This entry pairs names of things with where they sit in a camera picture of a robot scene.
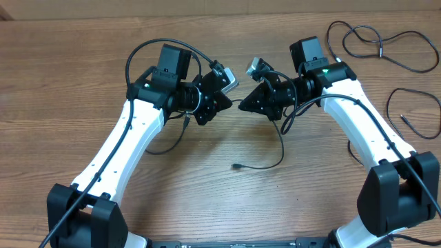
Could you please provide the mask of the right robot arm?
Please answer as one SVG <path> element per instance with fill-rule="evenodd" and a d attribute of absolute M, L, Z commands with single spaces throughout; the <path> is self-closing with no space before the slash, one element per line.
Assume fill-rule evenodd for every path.
<path fill-rule="evenodd" d="M 347 135 L 360 155 L 367 177 L 357 198 L 357 216 L 318 239 L 319 247 L 389 247 L 403 229 L 440 214 L 437 202 L 440 163 L 431 152 L 417 152 L 395 133 L 370 103 L 353 70 L 340 60 L 330 63 L 316 37 L 290 46 L 298 76 L 289 78 L 261 58 L 247 75 L 258 83 L 239 105 L 242 111 L 280 120 L 286 132 L 295 115 L 317 105 Z"/>

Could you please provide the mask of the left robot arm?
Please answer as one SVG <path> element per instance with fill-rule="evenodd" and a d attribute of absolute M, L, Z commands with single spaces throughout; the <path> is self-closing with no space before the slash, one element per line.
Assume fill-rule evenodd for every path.
<path fill-rule="evenodd" d="M 127 77 L 127 100 L 114 129 L 90 164 L 69 186 L 56 184 L 47 197 L 49 233 L 45 247 L 151 247 L 129 231 L 120 205 L 147 146 L 181 112 L 205 125 L 232 106 L 227 93 L 238 85 L 233 72 L 209 59 L 210 72 L 187 82 L 191 59 L 205 54 L 189 44 L 161 39 L 157 65 L 135 82 Z"/>

